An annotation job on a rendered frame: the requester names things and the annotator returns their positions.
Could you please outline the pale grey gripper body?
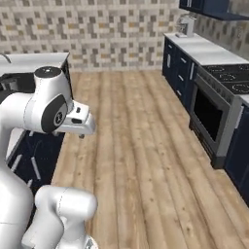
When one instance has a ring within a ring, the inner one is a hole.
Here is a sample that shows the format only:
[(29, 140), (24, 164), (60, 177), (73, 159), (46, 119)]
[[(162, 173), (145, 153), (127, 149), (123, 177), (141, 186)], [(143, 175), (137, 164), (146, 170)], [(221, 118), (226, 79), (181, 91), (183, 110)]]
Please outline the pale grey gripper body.
[(91, 113), (88, 113), (85, 117), (67, 116), (56, 131), (91, 135), (95, 132), (95, 119)]

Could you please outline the silver coffee machine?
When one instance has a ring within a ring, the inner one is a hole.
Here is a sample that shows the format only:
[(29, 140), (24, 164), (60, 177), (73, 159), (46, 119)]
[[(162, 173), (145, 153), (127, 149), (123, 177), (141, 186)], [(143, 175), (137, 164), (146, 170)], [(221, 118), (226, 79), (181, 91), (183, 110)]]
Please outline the silver coffee machine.
[(190, 15), (180, 16), (177, 20), (178, 38), (190, 38), (194, 36), (194, 26), (196, 19)]

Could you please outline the navy base cupboard run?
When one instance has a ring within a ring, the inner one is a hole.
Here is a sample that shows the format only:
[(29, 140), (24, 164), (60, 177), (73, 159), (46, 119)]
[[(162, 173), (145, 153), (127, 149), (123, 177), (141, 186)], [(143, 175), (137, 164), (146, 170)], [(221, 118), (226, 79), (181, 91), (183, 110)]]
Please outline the navy base cupboard run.
[(191, 111), (196, 69), (197, 64), (191, 57), (168, 37), (164, 37), (162, 75), (187, 112)]

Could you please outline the steel oven with black hob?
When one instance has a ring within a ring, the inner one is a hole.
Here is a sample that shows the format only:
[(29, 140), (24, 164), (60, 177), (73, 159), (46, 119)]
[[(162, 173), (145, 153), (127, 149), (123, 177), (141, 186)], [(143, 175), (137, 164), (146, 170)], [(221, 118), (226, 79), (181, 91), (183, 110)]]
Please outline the steel oven with black hob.
[(242, 95), (249, 95), (249, 63), (197, 68), (189, 128), (215, 169), (224, 167), (242, 112)]

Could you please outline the navy wall cupboard run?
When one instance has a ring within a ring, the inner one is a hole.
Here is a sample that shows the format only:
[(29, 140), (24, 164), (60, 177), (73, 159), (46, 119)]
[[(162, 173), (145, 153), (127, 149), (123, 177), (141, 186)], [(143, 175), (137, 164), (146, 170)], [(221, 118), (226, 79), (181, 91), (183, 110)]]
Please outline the navy wall cupboard run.
[(179, 0), (179, 8), (218, 20), (249, 20), (228, 11), (229, 0)]

